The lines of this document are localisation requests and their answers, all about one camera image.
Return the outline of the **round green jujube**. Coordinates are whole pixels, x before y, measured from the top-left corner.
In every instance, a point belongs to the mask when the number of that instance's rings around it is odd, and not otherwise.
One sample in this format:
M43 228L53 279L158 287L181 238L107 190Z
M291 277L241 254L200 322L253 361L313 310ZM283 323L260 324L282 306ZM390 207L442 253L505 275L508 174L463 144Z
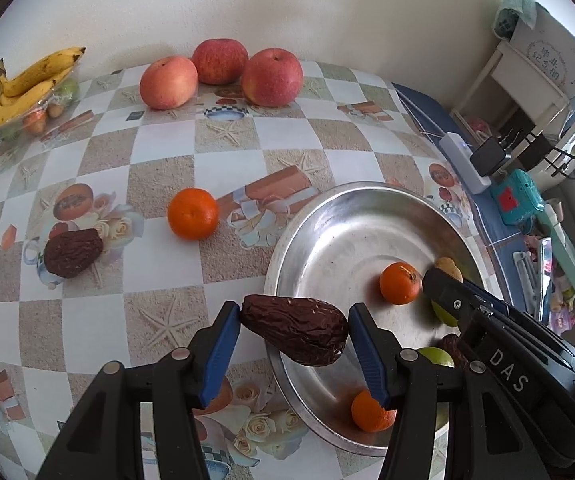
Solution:
M450 314L446 309L444 309L442 306L437 304L437 302L432 301L431 304L432 304L434 313L436 314L437 318L440 319L441 322L443 322L445 325L447 325L449 327L457 327L458 326L458 323L459 323L458 318L456 318L455 316Z

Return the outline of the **small brown longan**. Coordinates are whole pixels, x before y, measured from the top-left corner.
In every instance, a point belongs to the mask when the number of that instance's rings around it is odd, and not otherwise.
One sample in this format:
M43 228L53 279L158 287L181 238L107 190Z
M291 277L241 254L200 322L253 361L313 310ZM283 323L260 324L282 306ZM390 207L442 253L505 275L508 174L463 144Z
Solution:
M458 282L463 282L463 275L461 270L455 264L455 261L449 257L439 257L436 259L434 266L436 269L442 270Z

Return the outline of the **dark red date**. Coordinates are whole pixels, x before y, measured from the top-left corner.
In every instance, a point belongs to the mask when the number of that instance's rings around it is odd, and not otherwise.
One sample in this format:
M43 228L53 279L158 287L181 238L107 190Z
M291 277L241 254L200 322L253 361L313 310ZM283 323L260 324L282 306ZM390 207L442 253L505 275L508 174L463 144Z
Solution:
M310 367L336 362L349 335L346 315L313 298L248 295L240 321L292 361Z
M451 356L452 361L455 363L455 367L459 370L464 370L469 364L469 361L463 356L463 353L458 348L459 337L456 334L448 334L441 338L439 342L440 348L445 350L449 356Z
M48 241L46 269L60 278L74 278L101 256L103 240L96 229L63 232Z

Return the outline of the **tangerine with green stem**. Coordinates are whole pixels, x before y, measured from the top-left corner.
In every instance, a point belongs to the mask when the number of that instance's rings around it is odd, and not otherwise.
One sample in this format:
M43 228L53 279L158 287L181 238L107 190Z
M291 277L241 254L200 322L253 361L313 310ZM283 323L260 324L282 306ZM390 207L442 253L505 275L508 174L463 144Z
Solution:
M405 261L397 261L381 273L379 286L389 304L403 306L417 299L422 288L422 278L414 266Z

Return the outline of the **oblong green jujube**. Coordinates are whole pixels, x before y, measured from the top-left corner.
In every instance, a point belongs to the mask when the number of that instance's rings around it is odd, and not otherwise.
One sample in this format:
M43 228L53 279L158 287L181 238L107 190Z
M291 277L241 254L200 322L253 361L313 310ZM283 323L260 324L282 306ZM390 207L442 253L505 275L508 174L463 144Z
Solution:
M450 368L455 367L455 361L452 359L452 356L442 348L425 347L417 349L417 353L421 354L421 356L425 356L426 359L430 360L435 365Z

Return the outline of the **orange tangerine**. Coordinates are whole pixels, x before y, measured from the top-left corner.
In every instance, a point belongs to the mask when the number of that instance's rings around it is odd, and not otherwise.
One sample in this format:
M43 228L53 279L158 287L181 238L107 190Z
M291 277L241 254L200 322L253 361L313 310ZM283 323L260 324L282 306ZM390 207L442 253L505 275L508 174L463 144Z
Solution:
M351 417L353 422L363 431L376 434L391 428L394 425L397 411L385 410L382 405L371 396L367 389L361 390L351 402Z
M183 240L205 240L217 230L217 202L202 188L184 188L170 201L167 221L173 233Z

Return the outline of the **smartphone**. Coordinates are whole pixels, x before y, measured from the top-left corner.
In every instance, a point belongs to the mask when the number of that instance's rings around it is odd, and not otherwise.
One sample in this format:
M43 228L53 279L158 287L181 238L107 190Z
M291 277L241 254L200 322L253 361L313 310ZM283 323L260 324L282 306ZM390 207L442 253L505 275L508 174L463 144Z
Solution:
M542 314L549 306L549 290L553 273L552 240L544 237L537 246L538 310Z

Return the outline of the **mint green plastic rack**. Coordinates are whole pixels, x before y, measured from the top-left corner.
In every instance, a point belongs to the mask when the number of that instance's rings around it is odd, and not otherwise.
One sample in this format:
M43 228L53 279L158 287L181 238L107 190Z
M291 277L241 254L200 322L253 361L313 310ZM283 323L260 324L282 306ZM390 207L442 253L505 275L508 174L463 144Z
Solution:
M537 214L539 222L545 227L551 238L554 260L566 275L569 284L575 290L575 247L565 233L557 213L549 202L545 202L542 211Z

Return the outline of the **teal small box device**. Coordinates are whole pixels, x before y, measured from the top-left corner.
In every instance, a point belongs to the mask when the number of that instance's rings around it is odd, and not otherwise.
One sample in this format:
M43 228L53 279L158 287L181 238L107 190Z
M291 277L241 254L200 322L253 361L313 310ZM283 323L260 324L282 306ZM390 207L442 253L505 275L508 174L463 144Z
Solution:
M506 226L518 226L545 210L535 182L522 169L513 170L500 183L494 183L490 193Z

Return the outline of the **white power strip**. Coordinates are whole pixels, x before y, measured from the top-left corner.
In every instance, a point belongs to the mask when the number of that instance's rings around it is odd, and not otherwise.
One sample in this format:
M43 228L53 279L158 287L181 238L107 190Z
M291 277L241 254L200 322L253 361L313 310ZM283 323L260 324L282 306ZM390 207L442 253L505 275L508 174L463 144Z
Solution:
M471 162L470 146L455 132L447 132L438 142L440 149L458 172L467 189L473 194L484 193L491 185L489 177L482 177Z

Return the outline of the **black power adapter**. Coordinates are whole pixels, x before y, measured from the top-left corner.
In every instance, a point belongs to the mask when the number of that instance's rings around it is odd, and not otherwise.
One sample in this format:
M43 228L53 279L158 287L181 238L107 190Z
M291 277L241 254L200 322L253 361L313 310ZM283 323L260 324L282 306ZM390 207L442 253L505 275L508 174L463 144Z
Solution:
M502 143L491 136L472 153L470 162L481 177L490 177L510 159Z

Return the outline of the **white shelf unit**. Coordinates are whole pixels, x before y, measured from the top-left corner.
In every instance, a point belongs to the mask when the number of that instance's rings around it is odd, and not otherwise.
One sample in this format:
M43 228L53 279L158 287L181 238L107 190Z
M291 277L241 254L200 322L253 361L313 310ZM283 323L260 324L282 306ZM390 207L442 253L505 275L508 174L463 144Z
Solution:
M502 0L498 43L451 114L495 138L540 191L575 179L575 37L535 0Z

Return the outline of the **red apple right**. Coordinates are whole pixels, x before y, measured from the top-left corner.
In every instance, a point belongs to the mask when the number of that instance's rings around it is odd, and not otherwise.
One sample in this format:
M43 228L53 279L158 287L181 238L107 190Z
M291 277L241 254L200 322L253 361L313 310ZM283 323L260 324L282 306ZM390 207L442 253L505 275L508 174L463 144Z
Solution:
M299 95L303 84L304 72L298 58L279 48L254 54L241 77L245 100L264 107L288 105Z

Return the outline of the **red apple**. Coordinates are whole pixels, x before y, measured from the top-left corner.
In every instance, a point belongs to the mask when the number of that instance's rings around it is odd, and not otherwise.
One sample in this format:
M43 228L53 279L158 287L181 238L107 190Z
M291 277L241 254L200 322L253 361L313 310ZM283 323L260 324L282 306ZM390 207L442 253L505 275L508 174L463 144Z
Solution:
M303 84L304 72L298 58L279 48L254 54L241 77L245 100L264 107L288 105L299 95Z
M207 39L196 47L191 60L201 84L234 84L248 62L248 50L235 39Z

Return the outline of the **clear plastic fruit tray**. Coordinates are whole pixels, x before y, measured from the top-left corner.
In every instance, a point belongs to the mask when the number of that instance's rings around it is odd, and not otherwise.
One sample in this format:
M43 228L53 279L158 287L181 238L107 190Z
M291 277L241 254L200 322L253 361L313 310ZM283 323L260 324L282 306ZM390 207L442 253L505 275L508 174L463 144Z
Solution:
M17 98L6 98L0 81L0 142L12 143L22 136L41 136L78 95L79 83L74 68L41 81Z

